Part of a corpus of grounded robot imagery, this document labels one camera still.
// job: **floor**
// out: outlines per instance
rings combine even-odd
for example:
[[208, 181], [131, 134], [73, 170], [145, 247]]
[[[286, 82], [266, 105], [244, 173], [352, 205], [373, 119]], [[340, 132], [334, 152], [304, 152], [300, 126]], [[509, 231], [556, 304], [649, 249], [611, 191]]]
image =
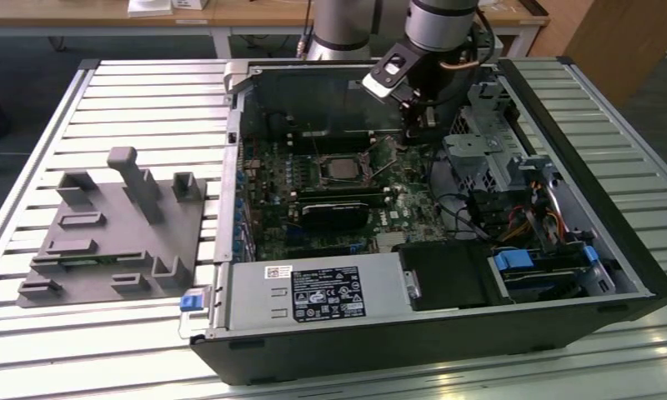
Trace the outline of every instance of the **floor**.
[[[256, 40], [252, 46], [232, 38], [234, 57], [292, 57], [297, 38]], [[385, 49], [374, 42], [373, 54]], [[45, 38], [0, 38], [0, 103], [11, 122], [0, 139], [0, 153], [29, 153], [85, 58], [213, 58], [206, 37], [70, 37], [65, 52], [53, 52]], [[667, 58], [637, 91], [623, 115], [667, 162]], [[0, 207], [17, 179], [25, 155], [0, 156]]]

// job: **warning label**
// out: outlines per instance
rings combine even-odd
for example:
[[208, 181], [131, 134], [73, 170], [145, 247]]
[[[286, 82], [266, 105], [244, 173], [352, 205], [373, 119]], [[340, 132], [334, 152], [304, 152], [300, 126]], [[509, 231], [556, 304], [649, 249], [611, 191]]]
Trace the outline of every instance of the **warning label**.
[[357, 267], [292, 271], [290, 288], [298, 323], [365, 316]]

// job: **barcode sticker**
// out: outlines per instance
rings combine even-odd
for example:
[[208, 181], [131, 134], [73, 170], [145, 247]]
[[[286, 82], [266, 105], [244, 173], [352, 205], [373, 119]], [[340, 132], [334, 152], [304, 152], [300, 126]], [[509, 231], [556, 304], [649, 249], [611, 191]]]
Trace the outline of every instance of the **barcode sticker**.
[[290, 265], [269, 265], [264, 268], [264, 279], [290, 278]]

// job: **metal table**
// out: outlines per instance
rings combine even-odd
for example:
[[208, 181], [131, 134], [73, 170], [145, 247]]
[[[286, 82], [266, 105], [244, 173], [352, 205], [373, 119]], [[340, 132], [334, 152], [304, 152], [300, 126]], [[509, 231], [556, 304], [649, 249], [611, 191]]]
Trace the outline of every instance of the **metal table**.
[[[667, 271], [664, 163], [575, 67], [552, 58], [516, 65]], [[565, 349], [261, 387], [226, 386], [190, 352], [177, 298], [17, 307], [61, 173], [87, 168], [94, 180], [115, 181], [103, 167], [111, 146], [134, 146], [155, 178], [186, 169], [208, 179], [195, 285], [209, 283], [228, 117], [222, 70], [221, 60], [167, 60], [85, 62], [77, 72], [0, 211], [0, 398], [667, 398], [667, 307]]]

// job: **silver metal frame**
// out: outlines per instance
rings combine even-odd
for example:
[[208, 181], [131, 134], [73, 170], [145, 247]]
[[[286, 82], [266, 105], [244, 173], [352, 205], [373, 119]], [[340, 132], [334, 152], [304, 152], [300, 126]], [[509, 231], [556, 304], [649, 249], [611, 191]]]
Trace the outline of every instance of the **silver metal frame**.
[[91, 77], [93, 71], [82, 70], [75, 73], [62, 100], [55, 106], [54, 116], [43, 129], [43, 135], [35, 143], [31, 155], [23, 164], [22, 172], [17, 177], [7, 198], [0, 208], [0, 253], [6, 248], [6, 242], [17, 225], [17, 220], [11, 217], [27, 207], [29, 199], [23, 198], [23, 194], [37, 185], [34, 177], [39, 163], [43, 160], [43, 156], [50, 153], [54, 140], [58, 140], [63, 133], [63, 121], [69, 121], [77, 107], [74, 99], [83, 95], [83, 90]]
[[[182, 69], [187, 69], [187, 66], [197, 63], [212, 62], [212, 60], [129, 62], [129, 65], [166, 63], [174, 66], [179, 63], [185, 65]], [[548, 63], [547, 67], [556, 65], [556, 68], [561, 68], [555, 59], [529, 62]], [[126, 64], [126, 62], [109, 62], [109, 65]], [[85, 86], [85, 77], [86, 72], [77, 74], [37, 149], [45, 150], [59, 142], [51, 138], [55, 131], [62, 128], [59, 122], [66, 119], [66, 110], [79, 102], [75, 91]], [[555, 91], [551, 94], [556, 98], [565, 93], [577, 98], [583, 95], [577, 93], [577, 89], [583, 88], [589, 93], [583, 99], [593, 100], [600, 107], [605, 107], [597, 100], [599, 96], [593, 94], [593, 90], [584, 87], [585, 84], [577, 77], [547, 78], [544, 81], [547, 84], [560, 84], [556, 86], [561, 87], [560, 89], [539, 88]], [[208, 85], [220, 88], [222, 76], [213, 77], [212, 83], [194, 86], [204, 88]], [[122, 95], [133, 96], [133, 93], [143, 93], [154, 90], [153, 88], [162, 90], [165, 87], [170, 90], [177, 85], [137, 85], [129, 87], [131, 92], [126, 90]], [[609, 106], [607, 110], [596, 112], [597, 115], [616, 120], [617, 132], [636, 141], [635, 149], [644, 159], [652, 159], [652, 162], [636, 162], [637, 166], [645, 165], [656, 171], [661, 175], [657, 179], [667, 184], [664, 163], [657, 161], [653, 152], [645, 151], [644, 141], [627, 128], [627, 122]], [[573, 123], [576, 125], [568, 122], [568, 127], [596, 126], [595, 122]], [[167, 128], [177, 125], [198, 126], [186, 121], [179, 121], [175, 125], [167, 122], [159, 124]], [[43, 159], [45, 157], [38, 155], [33, 156], [29, 159], [30, 165], [35, 166]], [[605, 164], [589, 166], [607, 188], [617, 187], [615, 183], [611, 184], [613, 172], [603, 168]], [[53, 183], [57, 175], [57, 172], [45, 172], [41, 182]], [[19, 184], [10, 194], [11, 202], [5, 203], [0, 212], [0, 218], [5, 220], [3, 223], [0, 222], [0, 243], [6, 241], [5, 248], [13, 252], [2, 259], [3, 252], [0, 250], [2, 277], [19, 276], [29, 262], [27, 251], [33, 248], [30, 242], [41, 242], [38, 231], [19, 230], [11, 234], [13, 229], [1, 230], [5, 226], [11, 226], [15, 220], [26, 218], [26, 214], [34, 218], [43, 215], [41, 213], [43, 210], [39, 209], [13, 212], [15, 205], [23, 199], [19, 195], [23, 193], [23, 188], [19, 187], [26, 188], [39, 181], [38, 178], [30, 180], [30, 174], [26, 172], [18, 179]], [[217, 181], [212, 181], [209, 187], [217, 184]], [[49, 195], [45, 194], [41, 190], [33, 192], [31, 202], [51, 202]], [[667, 203], [667, 200], [647, 200], [648, 197], [641, 193], [616, 193], [611, 196], [623, 212], [627, 212], [624, 215], [628, 221], [637, 221], [632, 218], [637, 218], [637, 214], [641, 213], [639, 210], [645, 207], [645, 203]], [[217, 225], [212, 224], [213, 222], [216, 220], [212, 219], [202, 221], [202, 235], [206, 238], [212, 238], [216, 234]], [[653, 232], [641, 231], [637, 234], [648, 243], [652, 255], [667, 272], [667, 248], [652, 247], [653, 243], [667, 240], [667, 235], [657, 236]], [[209, 244], [202, 248], [202, 252], [213, 254], [213, 242], [202, 242], [201, 245], [204, 243]], [[216, 270], [217, 268], [206, 263], [197, 267], [197, 286], [212, 284]], [[635, 322], [623, 322], [603, 328], [597, 334], [589, 335], [560, 350], [442, 362], [277, 385], [228, 387], [186, 348], [186, 340], [177, 335], [179, 312], [175, 298], [22, 310], [3, 301], [9, 299], [3, 294], [15, 290], [10, 282], [13, 280], [0, 280], [0, 398], [89, 396], [119, 400], [238, 397], [286, 400], [464, 397], [515, 400], [537, 398], [539, 393], [552, 393], [556, 400], [599, 397], [667, 398], [667, 307]], [[191, 329], [197, 329], [198, 326], [204, 328], [206, 324], [208, 319], [202, 316], [189, 320]]]
[[[511, 98], [516, 101], [516, 104], [521, 104], [519, 97], [517, 97], [516, 93], [513, 92], [513, 89], [511, 88], [509, 83], [507, 82], [505, 78], [499, 77], [497, 79], [499, 79], [499, 82], [507, 88], [507, 91], [511, 95]], [[531, 122], [531, 115], [529, 115], [528, 111], [523, 107], [520, 107], [519, 112], [521, 113], [525, 120], [529, 122], [529, 125], [532, 126], [533, 131], [536, 132], [537, 139], [543, 144], [543, 147], [547, 150], [551, 149], [551, 146], [547, 143], [544, 136], [540, 134], [539, 127]], [[624, 273], [627, 274], [629, 280], [632, 281], [632, 285], [635, 286], [635, 288], [637, 289], [639, 293], [643, 296], [645, 296], [645, 297], [651, 296], [652, 293], [649, 293], [649, 291], [644, 287], [644, 285], [640, 281], [640, 278], [637, 277], [637, 274], [635, 273], [635, 270], [632, 269], [631, 265], [628, 264], [627, 258], [624, 257], [623, 253], [620, 252], [620, 249], [617, 248], [617, 245], [615, 244], [615, 240], [613, 240], [611, 234], [608, 233], [608, 229], [605, 228], [605, 226], [600, 222], [600, 219], [597, 218], [597, 215], [596, 215], [588, 201], [585, 200], [585, 197], [584, 197], [583, 193], [580, 192], [580, 189], [579, 189], [576, 183], [569, 178], [568, 171], [565, 170], [564, 165], [560, 162], [560, 159], [557, 158], [557, 155], [553, 152], [548, 152], [548, 156], [549, 156], [551, 161], [553, 162], [553, 166], [556, 167], [557, 171], [565, 177], [565, 182], [568, 183], [568, 189], [573, 195], [575, 201], [577, 202], [577, 204], [580, 204], [580, 208], [584, 210], [584, 213], [589, 219], [589, 222], [592, 223], [592, 227], [596, 230], [596, 234], [601, 238], [604, 244], [608, 246], [609, 251], [612, 252], [612, 256], [615, 257], [615, 259], [617, 261], [617, 264], [623, 268]]]

